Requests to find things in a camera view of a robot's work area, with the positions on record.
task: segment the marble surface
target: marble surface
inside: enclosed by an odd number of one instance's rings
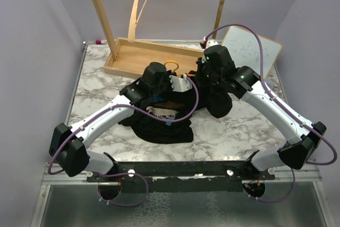
[[[181,45],[198,48],[197,45]],[[69,124],[78,122],[114,98],[132,79],[105,74],[109,55],[107,45],[89,45],[76,90]],[[273,91],[283,98],[274,68],[267,78]],[[266,150],[285,142],[283,135],[260,112],[233,97],[233,108],[221,119],[207,110],[191,118],[194,141],[158,145],[139,139],[131,128],[115,125],[91,146],[97,153],[107,152],[117,161],[222,161],[246,159],[255,150]]]

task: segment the gray wall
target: gray wall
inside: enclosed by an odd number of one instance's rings
[[[313,121],[323,121],[326,137],[340,151],[340,0],[296,0],[276,39],[284,45],[277,60],[290,105]],[[323,143],[319,161],[332,158]],[[340,226],[340,161],[321,167],[333,215]]]
[[[0,0],[0,225],[28,226],[82,41],[61,0]]]
[[[226,0],[220,24],[240,22],[274,37],[295,0]],[[103,39],[91,0],[62,0],[83,40]],[[127,37],[133,0],[104,0],[115,37]],[[149,0],[136,38],[202,39],[212,30],[219,0]],[[225,30],[218,37],[223,38]]]

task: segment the wooden frame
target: wooden frame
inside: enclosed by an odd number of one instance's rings
[[[135,41],[135,33],[136,33],[136,27],[138,25],[138,21],[140,18],[140,15],[142,14],[145,4],[148,0],[145,0],[143,3],[143,6],[137,16],[137,9],[138,9],[138,3],[139,0],[133,1],[132,11],[131,11],[131,17],[130,17],[130,25],[129,25],[129,34],[127,36],[127,39],[130,43],[133,43]]]
[[[217,14],[216,14],[216,20],[215,20],[215,25],[214,25],[214,30],[217,29],[218,26],[219,26],[219,21],[221,20],[223,6],[224,6],[224,0],[219,0]],[[212,35],[212,38],[216,38],[216,35],[217,35],[217,32],[215,32]]]
[[[113,54],[109,55],[104,65],[105,73],[134,79],[140,77],[145,67],[152,61],[159,63],[165,63],[168,60],[177,61],[180,65],[176,71],[177,74],[196,70],[196,60],[203,55],[203,51],[198,49],[140,40],[131,43],[126,38],[118,38],[116,45],[119,58],[114,60]]]
[[[106,73],[137,78],[142,75],[145,67],[149,65],[150,62],[165,63],[168,60],[174,60],[180,64],[178,74],[196,70],[196,60],[202,56],[202,50],[135,40],[135,28],[147,0],[145,0],[138,16],[137,7],[139,0],[134,0],[130,17],[129,38],[118,38],[117,41],[115,41],[110,27],[103,0],[92,1],[111,51],[104,66]],[[218,8],[220,11],[216,17],[218,22],[222,13],[223,4],[224,0],[223,3],[220,1]]]

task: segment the white bracket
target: white bracket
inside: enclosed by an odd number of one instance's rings
[[[169,75],[169,77],[170,77],[171,88],[173,91],[183,93],[192,88],[192,85],[188,81],[188,79],[176,77],[174,75]]]

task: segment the black garment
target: black garment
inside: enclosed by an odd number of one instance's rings
[[[228,93],[224,91],[212,93],[210,87],[198,87],[198,92],[199,103],[196,111],[206,107],[212,116],[220,118],[227,115],[231,110],[232,100]],[[155,116],[161,113],[161,116],[158,117],[163,119],[179,119],[192,110],[195,105],[196,94],[194,89],[184,93],[163,93],[153,101],[146,108],[147,111],[153,110],[152,114]],[[175,144],[193,141],[189,118],[181,122],[171,123],[157,121],[142,113],[135,112],[132,117],[123,120],[120,124],[131,126],[134,133],[147,142]]]

